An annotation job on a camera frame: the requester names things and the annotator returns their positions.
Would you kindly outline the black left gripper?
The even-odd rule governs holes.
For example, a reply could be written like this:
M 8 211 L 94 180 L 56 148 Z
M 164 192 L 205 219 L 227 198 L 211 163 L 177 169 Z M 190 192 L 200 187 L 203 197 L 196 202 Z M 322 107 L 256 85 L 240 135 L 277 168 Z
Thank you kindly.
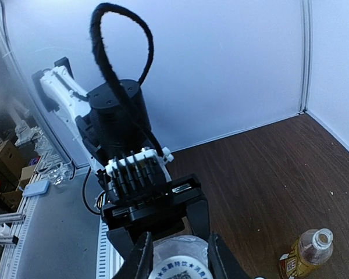
M 154 148 L 113 148 L 104 158 L 101 219 L 110 229 L 107 239 L 124 260 L 134 247 L 131 235 L 176 233 L 183 229 L 184 217 L 193 235 L 208 240 L 208 202 L 201 183 L 195 174 L 172 180 L 166 168 L 173 160 L 168 148 L 161 155 Z

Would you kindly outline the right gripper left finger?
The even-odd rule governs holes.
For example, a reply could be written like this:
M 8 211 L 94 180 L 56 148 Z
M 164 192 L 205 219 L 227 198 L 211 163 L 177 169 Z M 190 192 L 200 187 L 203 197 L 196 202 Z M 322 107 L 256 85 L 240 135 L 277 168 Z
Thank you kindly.
M 150 232 L 140 235 L 113 279 L 148 279 L 153 269 L 153 241 Z

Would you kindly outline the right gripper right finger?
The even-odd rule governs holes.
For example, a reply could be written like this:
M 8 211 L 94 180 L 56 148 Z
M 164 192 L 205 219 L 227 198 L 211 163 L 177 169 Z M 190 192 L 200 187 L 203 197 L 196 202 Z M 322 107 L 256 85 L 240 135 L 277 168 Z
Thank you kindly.
M 208 268 L 215 279 L 250 279 L 223 238 L 212 232 L 208 238 Z

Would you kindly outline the clear water bottle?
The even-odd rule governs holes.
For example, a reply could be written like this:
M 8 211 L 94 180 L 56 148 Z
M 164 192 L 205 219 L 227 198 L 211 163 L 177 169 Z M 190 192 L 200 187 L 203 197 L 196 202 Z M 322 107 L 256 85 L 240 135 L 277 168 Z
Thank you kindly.
M 208 268 L 208 243 L 193 235 L 164 239 L 154 245 L 149 278 L 213 279 Z

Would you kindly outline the white water bottle cap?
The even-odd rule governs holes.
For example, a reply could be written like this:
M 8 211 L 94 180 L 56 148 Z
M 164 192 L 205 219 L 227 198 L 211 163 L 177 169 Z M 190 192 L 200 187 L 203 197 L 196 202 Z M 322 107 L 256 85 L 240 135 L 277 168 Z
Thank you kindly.
M 193 257 L 173 256 L 160 262 L 148 278 L 213 279 L 213 275 L 204 264 Z

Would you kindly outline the amber tea bottle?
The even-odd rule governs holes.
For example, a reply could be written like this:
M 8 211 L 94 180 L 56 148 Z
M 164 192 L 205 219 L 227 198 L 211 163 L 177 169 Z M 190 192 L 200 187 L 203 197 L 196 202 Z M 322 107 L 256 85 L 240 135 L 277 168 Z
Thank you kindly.
M 318 269 L 333 253 L 333 238 L 328 228 L 310 229 L 301 234 L 290 252 L 279 259 L 280 278 L 305 277 Z

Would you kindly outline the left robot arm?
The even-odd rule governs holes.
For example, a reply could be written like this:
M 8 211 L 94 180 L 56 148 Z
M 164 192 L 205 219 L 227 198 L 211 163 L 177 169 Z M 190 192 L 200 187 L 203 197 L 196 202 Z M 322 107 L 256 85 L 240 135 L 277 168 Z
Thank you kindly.
M 134 124 L 109 85 L 81 88 L 67 58 L 31 78 L 47 111 L 66 125 L 96 175 L 103 190 L 97 213 L 123 258 L 142 233 L 151 233 L 153 240 L 168 237 L 184 229 L 183 219 L 193 235 L 209 238 L 208 202 L 200 181 L 194 174 L 173 180 L 166 167 L 173 160 L 170 150 L 158 152 L 143 133 L 151 125 L 138 81 L 123 79 L 120 85 L 140 125 Z

